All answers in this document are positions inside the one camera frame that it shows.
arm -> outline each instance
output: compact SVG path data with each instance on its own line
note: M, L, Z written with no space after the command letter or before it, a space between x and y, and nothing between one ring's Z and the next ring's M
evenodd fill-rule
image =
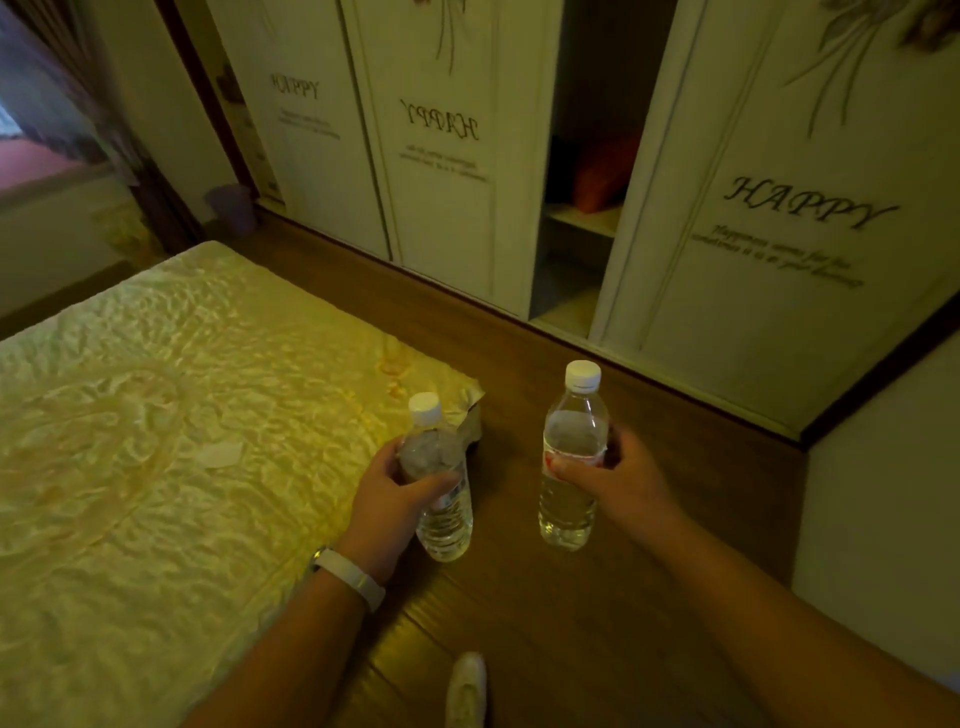
M336 550L386 584L413 538L420 513L457 483L453 473L398 486L398 440L360 479L347 532ZM321 725L367 602L326 571L312 574L274 625L181 728Z
M957 726L960 696L791 594L691 520L637 437L617 431L613 470L555 461L557 476L673 573L709 633L779 725Z

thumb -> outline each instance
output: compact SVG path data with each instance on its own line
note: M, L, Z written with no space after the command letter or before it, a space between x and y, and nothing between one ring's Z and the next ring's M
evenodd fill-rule
M420 480L404 486L405 490L417 505L425 508L440 496L445 496L460 482L460 474L454 471L434 473Z
M560 480L573 483L593 497L600 498L606 490L609 471L595 465L587 465L573 458L558 456L550 464L550 470Z

wardrobe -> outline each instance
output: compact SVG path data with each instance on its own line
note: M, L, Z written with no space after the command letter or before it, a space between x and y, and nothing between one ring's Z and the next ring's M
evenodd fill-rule
M772 431L960 290L925 3L209 5L292 219Z

water bottle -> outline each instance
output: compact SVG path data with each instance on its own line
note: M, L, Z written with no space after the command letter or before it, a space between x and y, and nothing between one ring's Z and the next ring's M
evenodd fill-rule
M550 471L557 455L601 467L610 415L600 399L600 367L592 361L566 365L566 392L546 415L540 478L540 534L552 546L575 551L593 528L596 501Z
M397 456L404 482L412 483L433 473L454 471L460 482L435 500L420 517L417 538L437 561L453 561L470 545L473 506L464 447L457 431L444 419L440 398L421 392L410 398L413 429L403 438Z

person's left arm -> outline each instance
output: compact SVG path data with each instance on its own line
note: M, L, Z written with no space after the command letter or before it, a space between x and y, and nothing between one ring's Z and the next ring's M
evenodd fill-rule
M396 449L385 445L360 478L347 532L334 547L382 585L413 538L427 505L456 485L455 473L399 486ZM333 574L312 574L224 683L181 728L262 728L324 722L367 602Z

